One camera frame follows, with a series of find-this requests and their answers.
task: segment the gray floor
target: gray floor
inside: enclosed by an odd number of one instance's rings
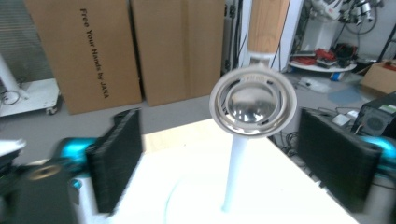
[[[331,82],[328,74],[315,75],[303,71],[287,74],[295,85],[299,107],[325,107],[334,110],[336,107],[361,107],[372,96],[360,91],[357,83],[360,77],[349,77],[343,82]],[[321,83],[331,88],[326,93],[309,90],[297,84],[301,77],[319,78]],[[48,116],[44,111],[29,112],[20,115],[0,118],[0,139],[25,139],[27,146],[16,159],[16,163],[26,163],[46,159],[52,153],[57,143],[66,137],[96,137],[101,136],[111,126],[113,115],[130,108],[142,109],[141,125],[143,133],[153,133],[160,130],[210,119],[208,96],[178,102],[169,105],[149,107],[143,102],[91,113],[70,116],[66,106],[53,115]],[[297,131],[299,111],[293,121],[285,128],[285,133]],[[394,196],[393,190],[373,186],[367,211],[355,214],[360,223],[387,223],[386,200]]]

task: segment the black device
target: black device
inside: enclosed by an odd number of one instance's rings
[[[396,91],[361,107],[352,132],[396,139]]]
[[[139,110],[119,113],[106,135],[85,150],[100,213],[114,212],[140,160],[143,145],[139,121]]]
[[[91,176],[99,212],[112,213],[143,151],[139,110],[124,111],[113,120],[110,130],[95,141],[61,140],[52,159],[42,165],[5,163],[0,196],[7,203],[7,214],[0,222],[78,223],[74,206],[79,203],[78,189],[71,183],[76,172]]]
[[[303,108],[297,153],[349,211],[362,211],[382,150],[332,122],[332,115]]]

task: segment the metallic ring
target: metallic ring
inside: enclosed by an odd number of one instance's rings
[[[291,121],[297,108],[293,86],[262,63],[224,75],[210,95],[210,113],[226,132],[269,136]]]
[[[59,165],[50,165],[50,166],[42,167],[29,174],[29,179],[30,180],[44,179],[49,176],[55,175],[60,171],[61,171],[61,167]]]

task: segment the red cable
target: red cable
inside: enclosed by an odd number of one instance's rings
[[[294,57],[293,60],[304,65],[313,65],[317,62],[317,60],[312,57]]]
[[[330,61],[335,60],[335,54],[329,50],[326,49],[316,49],[315,53],[317,55],[317,58],[322,58]]]

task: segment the white pole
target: white pole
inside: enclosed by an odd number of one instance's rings
[[[1,54],[0,54],[0,78],[7,91],[15,91],[20,95],[20,97],[24,99],[29,98],[28,94],[24,90],[21,90],[20,87],[18,86],[17,81],[15,80],[14,76],[12,76],[11,71],[9,70]]]
[[[230,212],[235,205],[235,198],[238,192],[239,173],[241,166],[244,162],[244,155],[248,138],[234,135],[233,146],[231,148],[230,166],[228,170],[227,189],[225,191],[224,204],[222,207],[223,212]]]

